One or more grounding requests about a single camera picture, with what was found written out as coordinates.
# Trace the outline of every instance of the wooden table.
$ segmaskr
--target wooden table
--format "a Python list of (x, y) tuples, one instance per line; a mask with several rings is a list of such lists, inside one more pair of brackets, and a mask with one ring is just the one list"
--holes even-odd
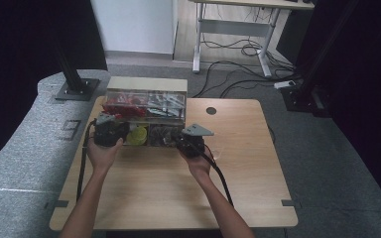
[[(199, 73), (200, 62), (200, 35), (201, 33), (214, 33), (224, 35), (251, 36), (265, 38), (264, 46), (258, 50), (258, 58), (261, 63), (264, 75), (271, 77), (271, 70), (266, 61), (266, 53), (271, 42), (272, 34), (274, 33), (277, 19), (281, 9), (292, 10), (312, 10), (315, 5), (304, 3), (302, 0), (291, 2), (286, 0), (190, 0), (198, 4), (198, 14), (196, 16), (196, 44), (193, 49), (193, 67), (194, 73)], [(272, 20), (268, 24), (249, 23), (249, 22), (231, 22), (223, 20), (207, 20), (204, 19), (203, 11), (205, 4), (224, 4), (234, 6), (249, 6), (249, 7), (265, 7), (273, 8)]]
[[(90, 120), (101, 110), (99, 97)], [(216, 109), (214, 115), (206, 108)], [(257, 100), (189, 98), (187, 125), (197, 123), (215, 133), (205, 142), (216, 153), (236, 210), (250, 227), (292, 227), (298, 223), (271, 136)], [(75, 205), (81, 145), (67, 175), (50, 226), (62, 230)], [(84, 184), (91, 165), (87, 160)], [(223, 191), (214, 170), (210, 176)], [(186, 162), (172, 148), (123, 147), (101, 194), (94, 229), (217, 228), (209, 203)]]

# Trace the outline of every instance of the dark curtain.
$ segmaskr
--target dark curtain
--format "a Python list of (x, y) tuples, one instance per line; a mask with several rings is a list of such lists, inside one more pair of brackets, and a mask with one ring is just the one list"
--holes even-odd
[(331, 117), (381, 187), (381, 1), (336, 2), (319, 1), (298, 63), (310, 70), (346, 6), (356, 2), (311, 75), (327, 89)]
[(38, 82), (62, 71), (56, 44), (73, 68), (107, 70), (89, 0), (0, 0), (0, 150), (30, 110)]

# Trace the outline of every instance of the gray floor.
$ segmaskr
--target gray floor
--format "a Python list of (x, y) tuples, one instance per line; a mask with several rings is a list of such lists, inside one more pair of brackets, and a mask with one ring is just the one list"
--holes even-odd
[[(104, 94), (110, 74), (185, 78), (189, 80), (189, 96), (203, 86), (206, 69), (193, 74), (188, 63), (156, 56), (143, 60), (144, 57), (129, 56), (125, 57), (128, 63), (110, 64), (110, 73), (81, 71), (82, 77), (101, 79), (89, 102), (55, 103), (53, 95), (64, 82), (61, 74), (40, 82), (39, 96), (31, 111), (0, 152), (0, 237), (58, 235), (49, 228), (49, 221), (84, 122), (94, 99)], [(125, 59), (113, 57), (108, 61)], [(210, 75), (208, 86), (222, 82), (235, 68), (217, 69)], [(253, 77), (236, 72), (225, 85), (240, 79)], [(223, 89), (224, 86), (215, 88), (203, 97), (218, 97)], [(288, 112), (280, 92), (273, 87), (236, 88), (227, 97), (254, 98), (261, 102), (266, 120), (274, 130), (277, 154), (299, 217), (299, 224), (293, 228), (254, 229), (257, 237), (381, 237), (381, 189), (331, 119)], [(64, 130), (66, 120), (81, 121), (76, 133), (69, 128)], [(123, 237), (189, 237), (192, 234), (122, 233)], [(94, 237), (103, 236), (104, 232), (94, 234)]]

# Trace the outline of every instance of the desk leg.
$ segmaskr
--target desk leg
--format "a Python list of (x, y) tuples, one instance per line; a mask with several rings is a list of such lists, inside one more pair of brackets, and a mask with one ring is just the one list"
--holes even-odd
[(200, 24), (203, 18), (203, 3), (197, 3), (199, 7), (199, 14), (196, 21), (196, 46), (193, 50), (193, 73), (199, 73), (199, 63), (200, 63)]
[(275, 26), (277, 24), (277, 19), (278, 19), (279, 15), (280, 15), (280, 9), (275, 8), (274, 13), (272, 15), (272, 22), (270, 23), (270, 27), (268, 29), (267, 36), (265, 37), (265, 44), (262, 47), (262, 50), (258, 50), (259, 62), (261, 63), (262, 70), (264, 71), (264, 74), (266, 77), (271, 77), (272, 74), (271, 74), (271, 70), (268, 67), (268, 63), (267, 63), (265, 54), (268, 51), (268, 46), (271, 42), (272, 34), (274, 33), (274, 29), (275, 29)]

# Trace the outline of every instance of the clear plastic box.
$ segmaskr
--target clear plastic box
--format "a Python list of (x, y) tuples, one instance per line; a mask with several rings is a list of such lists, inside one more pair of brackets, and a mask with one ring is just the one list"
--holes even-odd
[(185, 128), (187, 88), (184, 79), (112, 77), (102, 108), (130, 123), (125, 145), (172, 147)]

